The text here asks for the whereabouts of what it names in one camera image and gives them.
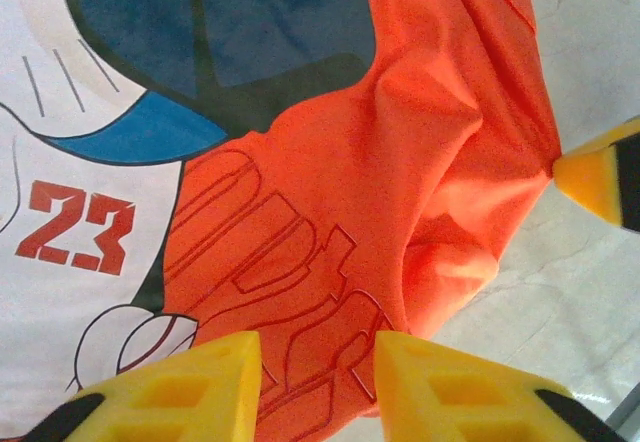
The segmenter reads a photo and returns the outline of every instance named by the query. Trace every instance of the black outline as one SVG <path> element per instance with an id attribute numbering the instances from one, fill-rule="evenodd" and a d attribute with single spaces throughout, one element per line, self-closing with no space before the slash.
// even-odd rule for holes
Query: black outline
<path id="1" fill-rule="evenodd" d="M 42 99 L 40 98 L 40 92 L 38 92 L 38 84 L 36 83 L 36 79 L 33 76 L 33 71 L 31 70 L 31 66 L 29 65 L 29 59 L 27 59 L 26 55 L 23 55 L 22 61 L 24 62 L 24 66 L 27 69 L 27 75 L 29 76 L 29 80 L 31 81 L 33 92 L 36 95 L 36 102 L 38 103 L 38 109 L 40 109 L 40 117 L 44 117 L 44 107 L 42 105 Z"/>
<path id="2" fill-rule="evenodd" d="M 191 334 L 189 334 L 188 337 L 185 337 L 184 339 L 182 339 L 180 341 L 180 343 L 173 348 L 173 350 L 171 351 L 171 353 L 169 355 L 173 354 L 178 347 L 180 347 L 182 344 L 184 344 L 189 339 L 192 339 L 191 344 L 189 345 L 189 348 L 191 348 L 191 346 L 193 345 L 193 341 L 196 338 L 196 334 L 198 333 L 198 329 L 200 328 L 200 324 L 199 324 L 198 320 L 194 319 L 193 317 L 189 317 L 187 315 L 184 315 L 184 314 L 174 314 L 174 313 L 171 313 L 171 314 L 165 314 L 165 313 L 154 314 L 152 317 L 146 319 L 144 322 L 142 322 L 140 325 L 138 325 L 135 329 L 133 329 L 133 331 L 127 336 L 127 338 L 124 339 L 124 342 L 122 343 L 122 347 L 120 348 L 120 353 L 118 354 L 118 362 L 116 363 L 116 374 L 117 375 L 125 373 L 125 372 L 119 372 L 119 370 L 120 370 L 120 365 L 122 363 L 122 356 L 124 355 L 124 349 L 127 346 L 127 344 L 131 341 L 133 336 L 140 329 L 142 329 L 142 326 L 148 324 L 152 320 L 159 319 L 160 317 L 174 317 L 174 318 L 177 317 L 179 319 L 186 319 L 186 320 L 190 320 L 191 322 L 195 322 L 195 324 L 196 324 L 195 330 Z"/>
<path id="3" fill-rule="evenodd" d="M 80 347 L 82 347 L 82 343 L 84 342 L 84 339 L 87 336 L 87 333 L 89 332 L 89 329 L 91 329 L 91 327 L 93 327 L 96 322 L 98 320 L 100 320 L 102 317 L 104 317 L 106 314 L 108 314 L 109 312 L 113 312 L 114 310 L 120 309 L 122 307 L 133 307 L 131 304 L 118 304 L 118 305 L 114 305 L 113 307 L 109 307 L 108 309 L 103 310 L 102 312 L 100 312 L 100 314 L 96 315 L 93 320 L 91 322 L 89 322 L 89 325 L 87 325 L 87 327 L 84 329 L 84 331 L 82 332 L 82 335 L 80 336 L 80 340 L 78 340 L 78 345 L 76 347 L 76 353 L 73 357 L 73 379 L 71 380 L 71 383 L 69 384 L 69 386 L 73 383 L 73 380 L 75 380 L 78 383 L 78 387 L 82 390 L 84 389 L 82 383 L 80 382 L 80 377 L 78 377 L 78 357 L 80 355 Z M 150 312 L 150 316 L 149 318 L 145 319 L 142 324 L 144 324 L 144 322 L 146 322 L 147 320 L 150 320 L 152 318 L 154 318 L 155 315 L 153 313 Z M 114 367 L 114 371 L 113 371 L 113 376 L 115 377 L 115 375 L 118 373 L 118 368 Z"/>
<path id="4" fill-rule="evenodd" d="M 209 152 L 210 150 L 222 145 L 224 142 L 226 142 L 228 139 L 223 139 L 219 142 L 216 142 L 215 145 L 211 145 L 211 146 L 207 146 L 201 150 L 198 150 L 196 152 L 192 152 L 190 153 L 188 156 L 179 156 L 179 157 L 172 157 L 170 159 L 166 159 L 166 160 L 160 160 L 157 162 L 112 162 L 112 161 L 106 161 L 104 159 L 99 159 L 99 158 L 95 158 L 95 157 L 89 157 L 86 155 L 82 155 L 82 154 L 77 154 L 75 152 L 73 152 L 72 150 L 67 150 L 64 147 L 60 147 L 59 145 L 57 145 L 55 143 L 56 140 L 63 140 L 63 139 L 79 139 L 79 138 L 83 138 L 89 135 L 93 135 L 93 134 L 97 134 L 102 130 L 105 130 L 107 127 L 110 127 L 111 125 L 117 123 L 120 121 L 120 119 L 122 117 L 124 117 L 125 115 L 127 115 L 131 110 L 133 110 L 136 106 L 136 104 L 138 103 L 138 101 L 144 97 L 146 94 L 148 93 L 148 91 L 144 92 L 142 94 L 142 96 L 140 96 L 138 99 L 136 99 L 136 101 L 133 103 L 133 105 L 131 105 L 131 107 L 129 107 L 126 111 L 124 111 L 122 113 L 122 115 L 120 115 L 120 117 L 118 117 L 117 119 L 115 119 L 113 122 L 109 122 L 107 125 L 105 125 L 104 127 L 99 128 L 98 130 L 94 131 L 94 132 L 89 132 L 88 134 L 84 134 L 84 135 L 76 135 L 73 137 L 50 137 L 50 136 L 46 136 L 46 135 L 42 135 L 39 134 L 38 132 L 35 132 L 33 129 L 31 129 L 19 116 L 18 114 L 16 114 L 11 108 L 9 108 L 9 106 L 5 105 L 4 103 L 0 102 L 0 109 L 4 109 L 7 112 L 9 112 L 9 114 L 11 114 L 13 116 L 14 119 L 16 119 L 18 121 L 18 123 L 22 126 L 23 129 L 25 129 L 30 135 L 32 135 L 33 137 L 35 137 L 36 139 L 40 140 L 40 142 L 42 142 L 45 145 L 48 145 L 49 147 L 52 147 L 54 149 L 56 149 L 59 152 L 62 152 L 64 154 L 68 154 L 72 157 L 75 157 L 77 159 L 81 159 L 81 160 L 86 160 L 88 162 L 93 162 L 95 164 L 100 164 L 100 165 L 108 165 L 111 167 L 153 167 L 156 165 L 164 165 L 164 164 L 172 164 L 174 162 L 182 162 L 184 163 L 186 160 L 190 160 L 190 159 L 194 159 L 206 152 Z"/>
<path id="5" fill-rule="evenodd" d="M 69 385 L 67 385 L 67 388 L 64 389 L 64 391 L 67 392 L 74 382 L 78 385 L 78 387 L 76 388 L 76 393 L 80 392 L 80 382 L 78 382 L 78 379 L 76 379 L 75 376 L 73 377 L 73 379 L 71 379 L 71 382 L 69 382 Z"/>
<path id="6" fill-rule="evenodd" d="M 0 227 L 0 234 L 4 231 L 4 229 L 9 227 L 9 224 L 11 224 L 11 222 L 13 222 L 13 219 L 16 218 L 16 215 L 18 215 L 18 210 L 20 210 L 20 205 L 22 204 L 22 191 L 20 190 L 20 174 L 18 173 L 18 156 L 16 155 L 16 139 L 17 139 L 17 136 L 14 136 L 13 141 L 11 142 L 11 158 L 13 159 L 13 175 L 15 176 L 15 179 L 16 179 L 18 200 L 16 201 L 16 208 L 14 209 L 13 214 L 11 214 L 11 217 L 9 217 L 9 220 L 5 224 L 3 224 L 2 227 Z"/>
<path id="7" fill-rule="evenodd" d="M 105 78 L 111 84 L 111 87 L 113 87 L 113 90 L 115 90 L 116 92 L 120 92 L 120 89 L 118 88 L 116 83 L 113 81 L 113 79 L 109 77 L 109 74 L 107 74 L 107 71 L 104 69 L 104 67 L 102 67 L 102 64 L 100 63 L 98 58 L 94 55 L 93 52 L 91 52 L 87 43 L 82 39 L 77 39 L 77 41 L 82 46 L 82 48 L 87 52 L 87 54 L 89 54 L 89 57 L 91 57 L 91 60 L 93 60 L 93 62 L 98 66 L 98 69 L 100 69 L 100 72 L 102 72 L 102 75 L 105 76 Z"/>
<path id="8" fill-rule="evenodd" d="M 58 63 L 60 64 L 60 68 L 62 68 L 62 72 L 64 72 L 64 76 L 67 79 L 67 82 L 69 82 L 69 87 L 71 87 L 71 91 L 73 92 L 73 95 L 76 98 L 76 101 L 78 102 L 78 105 L 80 106 L 80 110 L 82 112 L 85 112 L 84 110 L 84 104 L 82 103 L 82 99 L 80 98 L 80 94 L 78 94 L 78 90 L 76 89 L 76 86 L 73 83 L 73 79 L 71 78 L 71 75 L 69 74 L 69 71 L 67 70 L 67 68 L 64 65 L 64 62 L 62 61 L 62 57 L 60 57 L 60 53 L 58 52 L 58 49 L 53 49 L 53 55 L 55 55 L 56 59 L 58 60 Z"/>

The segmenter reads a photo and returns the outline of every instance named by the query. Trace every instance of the white jersey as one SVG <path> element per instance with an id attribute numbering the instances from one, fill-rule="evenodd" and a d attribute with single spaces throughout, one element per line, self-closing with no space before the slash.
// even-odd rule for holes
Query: white jersey
<path id="1" fill-rule="evenodd" d="M 40 137 L 104 128 L 144 88 L 91 50 L 64 0 L 0 7 L 3 439 L 80 387 L 187 348 L 195 322 L 129 305 L 161 249 L 181 162 L 105 165 Z"/>

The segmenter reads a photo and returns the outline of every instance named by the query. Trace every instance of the cartoon character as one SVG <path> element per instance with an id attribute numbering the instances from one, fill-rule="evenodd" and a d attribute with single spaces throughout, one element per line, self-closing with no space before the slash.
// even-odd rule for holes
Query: cartoon character
<path id="1" fill-rule="evenodd" d="M 218 330 L 211 322 L 229 315 L 238 320 L 221 326 L 268 332 L 289 314 L 298 322 L 278 330 L 297 347 L 349 304 L 370 309 L 361 312 L 365 327 L 390 326 L 370 296 L 344 290 L 340 264 L 355 246 L 346 233 L 336 226 L 316 240 L 286 197 L 264 193 L 250 157 L 209 152 L 364 75 L 373 27 L 367 0 L 353 1 L 0 0 L 0 374 L 11 374 L 0 393 L 0 439 L 26 433 L 80 387 L 187 349 L 197 318 L 209 337 Z M 351 11 L 338 10 L 345 6 Z M 310 13 L 325 17 L 310 26 Z M 340 17 L 351 25 L 327 38 Z M 164 313 L 165 291 L 184 290 L 190 264 L 201 263 L 189 254 L 212 247 L 184 237 L 205 207 L 209 239 L 251 233 L 274 213 L 291 220 L 281 222 L 285 238 L 256 236 L 258 245 L 271 240 L 266 258 L 249 244 L 245 258 L 227 260 L 218 243 L 221 277 L 235 273 L 225 279 L 232 284 L 212 283 L 222 289 L 207 310 L 173 303 L 177 313 Z M 296 241 L 292 266 L 258 273 Z M 242 307 L 315 283 L 309 274 L 327 254 L 337 275 L 327 300 L 261 320 L 243 315 Z M 350 354 L 352 368 L 371 344 L 365 337 Z M 265 393 L 286 378 L 279 370 L 265 366 Z M 328 373 L 317 372 L 312 389 L 325 390 Z M 263 418 L 306 393 L 307 382 L 271 391 Z"/>

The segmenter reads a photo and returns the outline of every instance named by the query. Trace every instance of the printed graphic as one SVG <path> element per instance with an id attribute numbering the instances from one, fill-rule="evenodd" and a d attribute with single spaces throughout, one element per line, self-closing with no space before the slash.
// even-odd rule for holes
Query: printed graphic
<path id="1" fill-rule="evenodd" d="M 0 6 L 0 374 L 19 375 L 1 382 L 0 440 L 83 387 L 244 329 L 265 352 L 259 432 L 316 393 L 295 440 L 321 429 L 345 384 L 375 400 L 373 335 L 391 323 L 342 273 L 356 238 L 216 150 L 356 84 L 374 58 L 368 0 Z M 337 326 L 351 335 L 327 338 Z"/>
<path id="2" fill-rule="evenodd" d="M 62 201 L 62 210 L 53 219 L 28 235 L 16 250 L 16 255 L 39 259 L 54 264 L 66 264 L 69 251 L 47 245 L 59 235 L 76 225 L 82 218 L 87 194 L 83 190 L 36 180 L 31 186 L 29 208 L 51 213 L 52 201 Z M 71 265 L 105 274 L 120 275 L 125 251 L 120 239 L 133 229 L 135 206 L 131 202 L 93 194 L 89 203 L 86 222 L 104 226 L 111 215 L 111 225 L 94 237 L 96 246 L 104 254 L 102 258 L 76 253 Z"/>

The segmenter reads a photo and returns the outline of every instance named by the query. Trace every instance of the orange t-shirt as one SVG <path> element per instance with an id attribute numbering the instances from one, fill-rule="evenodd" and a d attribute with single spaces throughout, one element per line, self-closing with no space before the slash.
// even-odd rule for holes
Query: orange t-shirt
<path id="1" fill-rule="evenodd" d="M 257 440 L 375 409 L 377 330 L 431 336 L 498 271 L 560 155 L 530 0 L 370 0 L 355 86 L 187 163 L 167 312 L 258 330 Z"/>

